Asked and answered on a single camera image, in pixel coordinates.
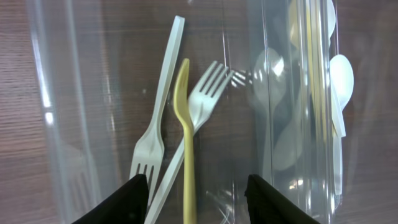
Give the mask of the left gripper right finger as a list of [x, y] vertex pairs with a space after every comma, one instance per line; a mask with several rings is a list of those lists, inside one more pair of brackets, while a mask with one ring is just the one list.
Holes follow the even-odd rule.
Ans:
[[251, 224], [319, 224], [257, 174], [248, 176], [244, 196]]

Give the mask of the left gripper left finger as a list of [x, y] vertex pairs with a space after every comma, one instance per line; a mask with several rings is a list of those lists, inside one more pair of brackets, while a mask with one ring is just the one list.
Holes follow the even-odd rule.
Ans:
[[144, 224], [148, 201], [147, 176], [137, 174], [73, 224]]

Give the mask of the white fork tines down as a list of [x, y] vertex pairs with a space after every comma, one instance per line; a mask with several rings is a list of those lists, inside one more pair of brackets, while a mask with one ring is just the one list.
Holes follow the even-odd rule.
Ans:
[[149, 182], [148, 204], [151, 204], [155, 194], [155, 186], [164, 156], [164, 143], [161, 136], [162, 113], [177, 63], [184, 23], [184, 17], [175, 16], [162, 62], [151, 121], [135, 145], [131, 162], [130, 178], [133, 178], [136, 174], [147, 176]]

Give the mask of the yellow plastic fork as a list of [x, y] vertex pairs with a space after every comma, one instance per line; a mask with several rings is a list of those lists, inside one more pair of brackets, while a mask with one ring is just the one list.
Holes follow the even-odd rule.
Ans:
[[188, 79], [190, 60], [182, 61], [174, 86], [174, 112], [183, 128], [184, 143], [184, 185], [183, 223], [197, 223], [197, 203], [195, 187], [195, 166], [193, 152], [193, 124], [188, 106]]

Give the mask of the white plastic fork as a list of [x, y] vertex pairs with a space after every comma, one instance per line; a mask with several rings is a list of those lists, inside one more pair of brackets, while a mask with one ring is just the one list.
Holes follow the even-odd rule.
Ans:
[[[214, 61], [201, 76], [192, 92], [189, 95], [187, 94], [190, 117], [194, 128], [193, 135], [210, 118], [211, 113], [232, 76], [232, 70], [228, 70], [228, 67]], [[145, 224], [153, 224], [156, 222], [181, 165], [184, 165], [183, 139], [159, 185], [158, 191], [147, 212], [144, 221]]]

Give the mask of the white plastic spoon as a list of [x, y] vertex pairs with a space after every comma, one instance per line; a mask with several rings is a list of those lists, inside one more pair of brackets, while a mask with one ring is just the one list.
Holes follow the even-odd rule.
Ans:
[[274, 49], [263, 50], [254, 66], [254, 107], [259, 175], [272, 181], [271, 120], [272, 113], [286, 91], [284, 59]]
[[348, 104], [354, 87], [353, 69], [349, 60], [341, 54], [330, 60], [331, 115], [333, 133], [333, 169], [335, 194], [343, 192], [343, 153], [341, 139], [346, 136], [343, 110]]
[[327, 3], [328, 38], [330, 39], [336, 27], [336, 13], [333, 1], [327, 0], [326, 3]]

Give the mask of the yellow plastic spoon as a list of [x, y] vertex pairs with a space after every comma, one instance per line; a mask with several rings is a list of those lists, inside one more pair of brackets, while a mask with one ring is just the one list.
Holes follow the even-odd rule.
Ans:
[[303, 117], [313, 117], [315, 139], [330, 138], [330, 87], [328, 84], [328, 26], [326, 1], [289, 3], [289, 40], [297, 49]]

